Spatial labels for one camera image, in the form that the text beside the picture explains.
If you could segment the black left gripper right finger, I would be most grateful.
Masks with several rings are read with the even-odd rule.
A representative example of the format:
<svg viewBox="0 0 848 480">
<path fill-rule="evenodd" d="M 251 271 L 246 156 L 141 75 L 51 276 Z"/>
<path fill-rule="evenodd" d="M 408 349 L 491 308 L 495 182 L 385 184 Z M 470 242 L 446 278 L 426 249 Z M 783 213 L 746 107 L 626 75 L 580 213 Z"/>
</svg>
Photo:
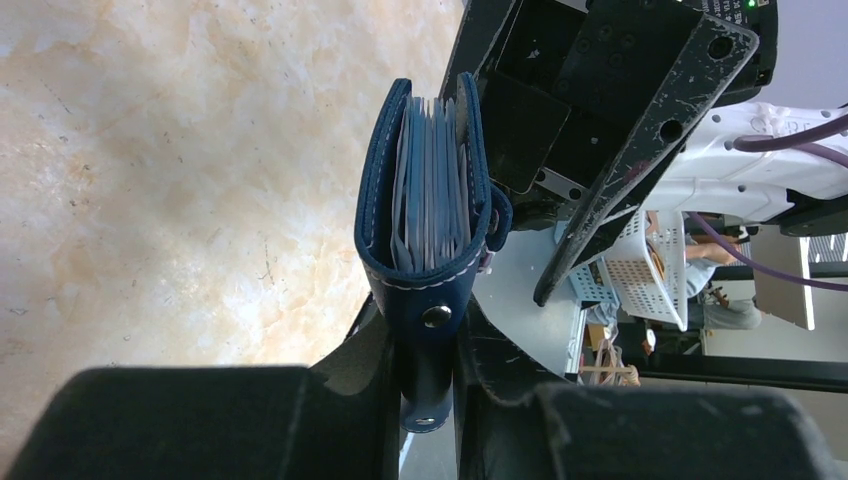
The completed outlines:
<svg viewBox="0 0 848 480">
<path fill-rule="evenodd" d="M 456 339 L 462 479 L 838 479 L 812 418 L 767 390 L 606 387 L 554 374 L 471 303 Z"/>
</svg>

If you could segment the dark blue card holder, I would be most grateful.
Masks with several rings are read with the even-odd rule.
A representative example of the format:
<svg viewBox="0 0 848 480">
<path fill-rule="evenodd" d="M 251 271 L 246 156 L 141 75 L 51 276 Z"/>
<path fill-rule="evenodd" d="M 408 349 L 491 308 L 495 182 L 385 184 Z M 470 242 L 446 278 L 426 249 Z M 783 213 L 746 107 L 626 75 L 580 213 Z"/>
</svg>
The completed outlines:
<svg viewBox="0 0 848 480">
<path fill-rule="evenodd" d="M 425 99 L 395 80 L 369 141 L 354 243 L 396 342 L 401 426 L 440 428 L 452 408 L 455 336 L 479 273 L 510 231 L 512 207 L 490 179 L 476 80 Z"/>
</svg>

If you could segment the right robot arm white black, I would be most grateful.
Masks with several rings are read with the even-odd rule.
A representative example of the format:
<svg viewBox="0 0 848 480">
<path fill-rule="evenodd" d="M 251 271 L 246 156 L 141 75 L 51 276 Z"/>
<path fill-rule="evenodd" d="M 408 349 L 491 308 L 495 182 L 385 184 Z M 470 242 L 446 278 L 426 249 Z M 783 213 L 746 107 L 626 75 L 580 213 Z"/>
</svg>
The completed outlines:
<svg viewBox="0 0 848 480">
<path fill-rule="evenodd" d="M 846 110 L 755 99 L 777 33 L 774 1 L 466 3 L 441 91 L 475 76 L 513 228 L 567 223 L 538 305 L 641 209 L 846 231 Z"/>
</svg>

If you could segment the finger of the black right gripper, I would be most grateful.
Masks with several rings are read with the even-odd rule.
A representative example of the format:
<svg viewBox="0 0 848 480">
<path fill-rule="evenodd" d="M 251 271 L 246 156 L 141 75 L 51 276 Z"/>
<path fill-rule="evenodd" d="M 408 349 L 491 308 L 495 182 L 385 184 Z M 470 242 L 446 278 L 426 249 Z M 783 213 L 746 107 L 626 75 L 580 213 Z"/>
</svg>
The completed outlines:
<svg viewBox="0 0 848 480">
<path fill-rule="evenodd" d="M 537 305 L 612 247 L 758 45 L 753 31 L 706 13 L 587 16 L 561 69 L 565 99 L 619 138 L 535 287 Z"/>
</svg>

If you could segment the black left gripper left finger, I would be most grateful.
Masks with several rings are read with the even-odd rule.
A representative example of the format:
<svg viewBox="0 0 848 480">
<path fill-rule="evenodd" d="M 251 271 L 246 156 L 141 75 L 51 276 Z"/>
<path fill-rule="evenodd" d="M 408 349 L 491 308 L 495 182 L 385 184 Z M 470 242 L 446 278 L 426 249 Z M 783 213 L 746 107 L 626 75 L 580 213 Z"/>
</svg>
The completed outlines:
<svg viewBox="0 0 848 480">
<path fill-rule="evenodd" d="M 312 367 L 102 368 L 54 396 L 12 479 L 394 479 L 399 391 L 375 318 Z"/>
</svg>

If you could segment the white perforated basket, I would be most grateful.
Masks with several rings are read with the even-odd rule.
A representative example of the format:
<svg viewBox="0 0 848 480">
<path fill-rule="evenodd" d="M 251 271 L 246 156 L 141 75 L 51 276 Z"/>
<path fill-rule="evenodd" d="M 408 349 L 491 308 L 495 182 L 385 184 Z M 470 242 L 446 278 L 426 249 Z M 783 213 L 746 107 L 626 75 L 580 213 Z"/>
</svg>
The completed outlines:
<svg viewBox="0 0 848 480">
<path fill-rule="evenodd" d="M 688 328 L 682 214 L 633 215 L 604 262 L 621 308 L 633 317 Z"/>
</svg>

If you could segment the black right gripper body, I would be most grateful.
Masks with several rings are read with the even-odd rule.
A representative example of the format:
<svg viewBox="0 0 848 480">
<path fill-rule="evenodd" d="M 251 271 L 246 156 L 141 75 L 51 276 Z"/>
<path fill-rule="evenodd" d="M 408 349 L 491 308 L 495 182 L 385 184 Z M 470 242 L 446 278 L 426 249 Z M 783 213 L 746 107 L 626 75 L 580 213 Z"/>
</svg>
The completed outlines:
<svg viewBox="0 0 848 480">
<path fill-rule="evenodd" d="M 773 1 L 468 1 L 441 92 L 475 76 L 489 174 L 517 229 L 571 216 L 705 16 L 759 45 L 718 99 L 756 96 L 777 59 Z"/>
</svg>

